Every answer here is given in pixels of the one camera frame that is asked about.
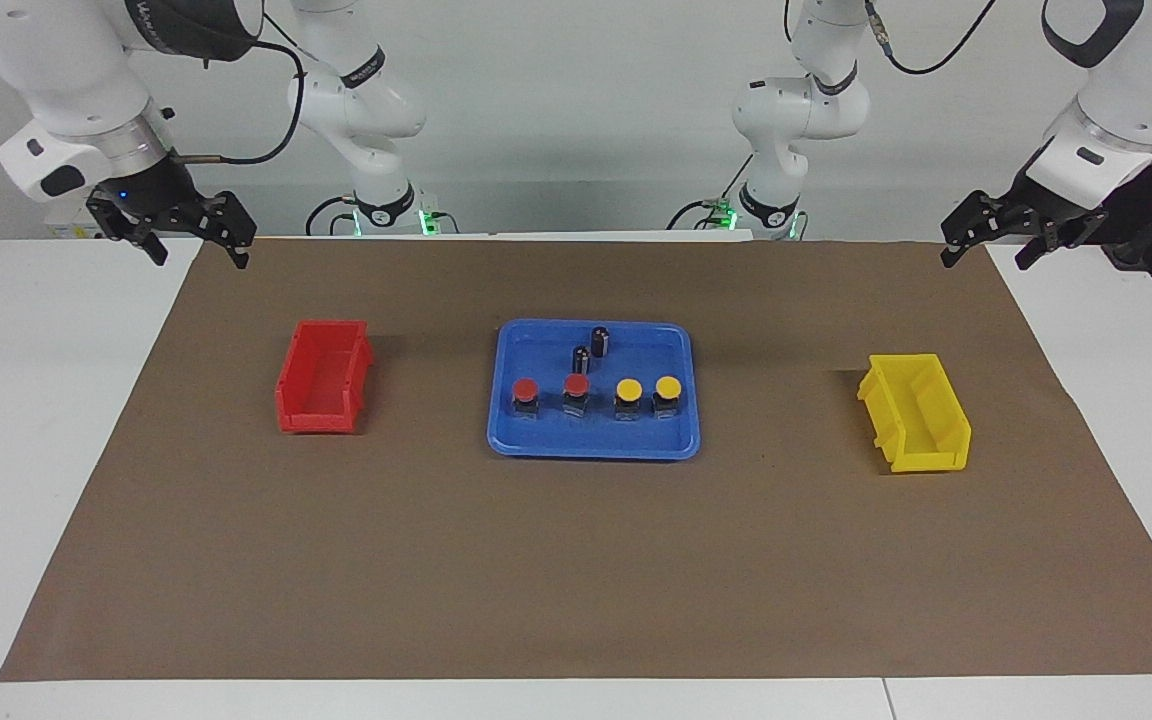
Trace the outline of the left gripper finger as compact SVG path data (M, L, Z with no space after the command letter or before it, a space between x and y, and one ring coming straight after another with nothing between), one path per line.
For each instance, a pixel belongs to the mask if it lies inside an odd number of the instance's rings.
M1011 219L1006 196L993 197L983 190L970 192L942 220L940 229L943 236L940 259L945 268L950 270L969 249L1010 236Z
M1043 256L1060 249L1082 247L1087 237L1087 218L1079 217L1061 223L1044 223L1041 232L1021 247L1014 262L1021 272L1033 268Z

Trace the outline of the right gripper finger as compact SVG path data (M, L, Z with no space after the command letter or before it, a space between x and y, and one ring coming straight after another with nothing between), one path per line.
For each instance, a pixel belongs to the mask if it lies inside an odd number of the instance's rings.
M168 259L168 250L162 245L161 240L157 237L156 229L152 228L150 220L132 222L132 219L129 219L124 214L124 211L120 210L114 204L114 200L109 200L109 197L106 195L88 196L86 209L88 214L94 219L104 237L137 247L137 249L147 255L147 259L152 264L156 264L156 266L165 265L166 259Z
M221 247L236 270L247 270L250 264L248 249L252 245L257 225L238 197L230 191L221 191L200 200L198 237Z

